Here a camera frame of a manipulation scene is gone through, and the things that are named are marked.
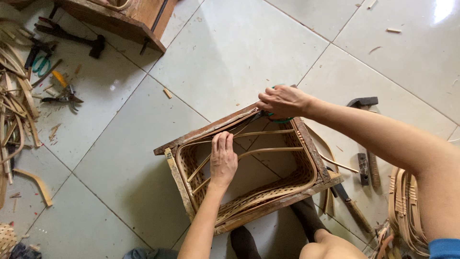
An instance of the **hammer head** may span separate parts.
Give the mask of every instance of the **hammer head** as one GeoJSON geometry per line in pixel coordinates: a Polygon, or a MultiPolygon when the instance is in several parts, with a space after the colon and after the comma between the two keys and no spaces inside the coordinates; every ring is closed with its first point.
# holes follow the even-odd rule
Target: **hammer head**
{"type": "Polygon", "coordinates": [[[101,55],[101,52],[105,48],[105,38],[102,35],[98,35],[98,38],[93,40],[92,43],[92,49],[89,52],[89,56],[93,57],[95,59],[98,59],[99,56],[101,55]]]}
{"type": "Polygon", "coordinates": [[[371,106],[379,103],[379,99],[375,97],[362,97],[351,100],[347,106],[360,109],[361,106],[371,106]]]}

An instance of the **yellow handle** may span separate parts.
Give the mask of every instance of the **yellow handle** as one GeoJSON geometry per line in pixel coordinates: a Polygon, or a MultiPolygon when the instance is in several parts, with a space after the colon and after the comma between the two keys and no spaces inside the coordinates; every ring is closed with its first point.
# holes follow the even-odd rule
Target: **yellow handle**
{"type": "Polygon", "coordinates": [[[64,87],[64,88],[67,87],[67,82],[65,81],[65,79],[61,75],[61,73],[57,72],[56,70],[53,70],[51,73],[53,73],[54,77],[56,77],[59,80],[59,82],[61,83],[62,87],[64,87]]]}

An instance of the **blue sleeve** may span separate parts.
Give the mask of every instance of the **blue sleeve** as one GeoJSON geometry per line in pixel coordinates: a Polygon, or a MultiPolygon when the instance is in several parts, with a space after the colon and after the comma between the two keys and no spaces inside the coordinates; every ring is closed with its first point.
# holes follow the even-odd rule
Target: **blue sleeve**
{"type": "Polygon", "coordinates": [[[430,259],[460,259],[460,239],[440,238],[428,244],[430,259]]]}

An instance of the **tile floor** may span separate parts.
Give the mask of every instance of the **tile floor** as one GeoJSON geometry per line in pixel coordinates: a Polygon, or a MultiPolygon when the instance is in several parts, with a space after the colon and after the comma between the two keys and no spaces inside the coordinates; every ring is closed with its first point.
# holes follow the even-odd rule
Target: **tile floor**
{"type": "MultiPolygon", "coordinates": [[[[64,59],[59,70],[69,75],[85,103],[74,114],[66,106],[37,101],[44,146],[17,157],[18,168],[43,178],[54,205],[45,208],[34,195],[37,187],[17,176],[7,197],[20,191],[22,198],[15,212],[14,200],[7,198],[0,220],[14,221],[19,236],[30,234],[23,241],[40,243],[51,259],[121,258],[133,247],[179,250],[190,223],[167,162],[153,149],[255,102],[258,92],[277,83],[297,84],[340,105],[376,95],[374,110],[460,146],[460,1],[377,0],[367,9],[370,2],[180,0],[161,38],[167,46],[162,57],[152,50],[139,56],[139,44],[60,10],[55,21],[65,30],[87,38],[103,34],[107,46],[95,60],[88,57],[88,47],[58,40],[52,61],[64,59]],[[385,32],[389,27],[402,33],[385,32]],[[381,48],[369,53],[377,46],[381,48]],[[57,138],[50,142],[50,129],[58,123],[57,138]]],[[[37,17],[47,16],[51,8],[45,0],[22,12],[0,3],[0,17],[33,29],[37,17]]],[[[36,91],[42,93],[40,88],[50,83],[57,85],[47,79],[36,91]]],[[[358,167],[356,153],[362,147],[325,126],[307,123],[340,163],[358,167]]],[[[260,120],[251,127],[270,130],[274,125],[260,120]]],[[[277,140],[241,138],[236,150],[263,147],[268,141],[277,140]]],[[[226,199],[282,177],[290,170],[290,159],[287,154],[283,163],[274,163],[266,153],[245,160],[239,171],[257,171],[263,180],[240,174],[226,199]]],[[[362,188],[355,175],[341,170],[345,189],[372,225],[387,217],[391,165],[380,159],[378,165],[378,190],[362,188]]],[[[321,198],[314,196],[325,225],[371,254],[373,237],[360,231],[343,202],[335,200],[336,216],[330,217],[320,209],[321,198]]],[[[262,258],[297,258],[306,242],[288,208],[246,227],[262,258]]],[[[214,238],[211,258],[235,258],[228,234],[214,238]]]]}

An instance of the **leg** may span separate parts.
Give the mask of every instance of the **leg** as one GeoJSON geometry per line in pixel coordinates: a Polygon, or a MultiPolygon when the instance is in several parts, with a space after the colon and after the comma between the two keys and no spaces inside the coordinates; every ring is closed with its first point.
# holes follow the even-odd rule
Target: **leg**
{"type": "Polygon", "coordinates": [[[261,259],[253,236],[244,226],[230,233],[230,241],[238,259],[261,259]]]}
{"type": "Polygon", "coordinates": [[[291,209],[294,211],[294,214],[302,224],[305,235],[308,238],[308,242],[315,242],[314,234],[319,229],[324,229],[330,233],[330,231],[319,219],[318,214],[316,213],[315,203],[313,202],[313,198],[311,196],[292,204],[291,209]]]}
{"type": "Polygon", "coordinates": [[[334,236],[324,229],[314,234],[316,243],[309,243],[300,252],[300,259],[366,259],[367,257],[350,242],[334,236]]]}

